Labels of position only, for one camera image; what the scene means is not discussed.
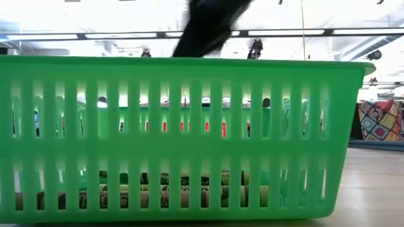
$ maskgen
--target fluorescent light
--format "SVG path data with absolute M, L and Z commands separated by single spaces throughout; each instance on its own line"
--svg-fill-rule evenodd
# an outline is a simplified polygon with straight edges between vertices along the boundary
M 103 102 L 97 102 L 97 107 L 98 107 L 98 108 L 107 108 L 108 106 L 107 106 L 107 104 L 106 104 L 106 103 L 103 103 Z
M 147 96 L 140 96 L 140 104 L 147 104 L 149 102 L 149 98 Z
M 157 37 L 157 33 L 124 33 L 124 34 L 88 34 L 87 38 L 153 38 Z
M 324 30 L 271 30 L 271 31 L 249 31 L 248 35 L 321 35 Z
M 66 40 L 77 39 L 77 35 L 8 35 L 10 40 Z
M 396 34 L 396 33 L 404 33 L 404 28 L 387 28 L 387 29 L 342 29 L 335 30 L 335 35 L 366 35 L 366 34 Z
M 181 37 L 182 32 L 166 32 L 165 36 L 167 37 Z

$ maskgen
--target colorful quilt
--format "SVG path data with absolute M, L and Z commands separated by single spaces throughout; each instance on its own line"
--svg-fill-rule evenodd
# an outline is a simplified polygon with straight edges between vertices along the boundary
M 401 141 L 402 104 L 393 100 L 359 104 L 359 119 L 364 140 Z

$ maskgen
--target gray floor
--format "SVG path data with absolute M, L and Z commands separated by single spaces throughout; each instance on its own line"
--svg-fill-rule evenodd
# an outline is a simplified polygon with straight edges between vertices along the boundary
M 302 221 L 131 223 L 126 226 L 404 226 L 404 153 L 349 149 L 335 212 Z M 0 224 L 0 227 L 15 226 Z M 84 226 L 63 224 L 58 227 Z M 115 224 L 103 224 L 113 227 Z

